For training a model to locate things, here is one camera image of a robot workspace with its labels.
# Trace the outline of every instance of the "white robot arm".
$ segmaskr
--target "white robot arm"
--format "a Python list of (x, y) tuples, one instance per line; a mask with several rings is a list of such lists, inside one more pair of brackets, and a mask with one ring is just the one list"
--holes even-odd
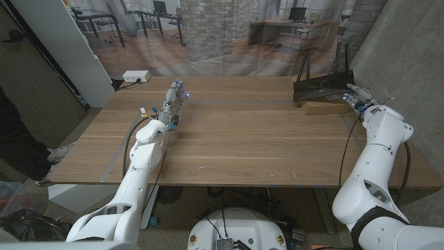
[(377, 104), (356, 85), (345, 100), (362, 114), (367, 143), (334, 203), (333, 214), (362, 249), (442, 249), (444, 228), (410, 226), (393, 201), (388, 183), (399, 146), (413, 127), (394, 109)]
[(178, 114), (189, 94), (176, 80), (165, 95), (157, 120), (136, 134), (130, 151), (131, 163), (114, 198), (104, 207), (82, 216), (70, 230), (67, 242), (102, 240), (137, 243), (148, 178), (162, 158), (162, 138), (178, 122)]

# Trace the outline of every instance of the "wooden table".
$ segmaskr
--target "wooden table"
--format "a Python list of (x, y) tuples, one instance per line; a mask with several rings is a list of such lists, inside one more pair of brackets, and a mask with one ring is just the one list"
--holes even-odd
[(309, 30), (328, 27), (328, 31), (321, 48), (322, 51), (328, 51), (333, 46), (334, 39), (338, 33), (339, 24), (341, 24), (340, 19), (310, 24), (304, 22), (292, 22), (291, 20), (288, 20), (288, 17), (284, 19), (283, 17), (272, 17), (267, 20), (252, 21), (250, 22), (250, 26), (248, 28), (248, 44), (274, 41), (282, 32), (282, 28), (284, 27), (300, 27), (308, 28)]
[[(336, 188), (349, 129), (357, 116), (304, 115), (292, 102), (290, 77), (182, 77), (191, 94), (171, 131), (159, 185)], [(160, 109), (174, 77), (152, 77), (118, 91), (58, 165), (55, 183), (119, 184), (123, 140), (139, 108)], [(133, 145), (135, 134), (130, 141)], [(349, 176), (366, 135), (355, 126), (345, 155)], [(390, 187), (401, 186), (401, 146)], [(149, 178), (155, 182), (160, 167)], [(411, 145), (407, 188), (438, 188), (438, 174)]]

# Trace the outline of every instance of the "sneaker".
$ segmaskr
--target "sneaker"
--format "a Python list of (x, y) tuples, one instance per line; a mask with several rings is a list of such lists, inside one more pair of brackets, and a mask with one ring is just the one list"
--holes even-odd
[(48, 174), (46, 174), (45, 177), (41, 178), (40, 180), (35, 181), (35, 184), (39, 187), (49, 187), (50, 185), (54, 185), (54, 183), (49, 180), (49, 176), (54, 171), (54, 169), (57, 167), (57, 165), (60, 163), (60, 161), (55, 162), (51, 168), (49, 169)]
[(51, 153), (48, 156), (48, 160), (50, 163), (54, 163), (55, 161), (58, 161), (62, 158), (64, 158), (64, 156), (67, 155), (68, 151), (74, 146), (74, 143), (68, 144), (64, 147), (60, 147), (58, 149), (48, 149), (48, 151)]

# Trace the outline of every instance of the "window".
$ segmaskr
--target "window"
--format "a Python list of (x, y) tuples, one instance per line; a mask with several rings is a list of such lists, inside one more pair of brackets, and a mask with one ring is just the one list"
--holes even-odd
[(289, 16), (291, 7), (293, 7), (293, 0), (281, 0), (278, 15), (280, 17)]
[(140, 10), (144, 12), (153, 11), (152, 0), (123, 0), (128, 10)]

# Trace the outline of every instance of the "black metal stand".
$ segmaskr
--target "black metal stand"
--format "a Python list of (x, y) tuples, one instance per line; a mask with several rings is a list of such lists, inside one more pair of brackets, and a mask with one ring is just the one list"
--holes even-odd
[(302, 72), (304, 71), (305, 64), (307, 64), (307, 75), (305, 77), (305, 80), (310, 79), (310, 50), (308, 49), (304, 59), (302, 60), (302, 64), (300, 65), (298, 79), (296, 82), (300, 81), (300, 76), (302, 76)]
[[(338, 66), (339, 66), (339, 56), (341, 55), (341, 46), (342, 42), (338, 42), (336, 46), (336, 56), (334, 58), (334, 65), (333, 65), (333, 73), (338, 73)], [(344, 51), (345, 51), (345, 70), (349, 70), (348, 66), (348, 44), (344, 44)]]

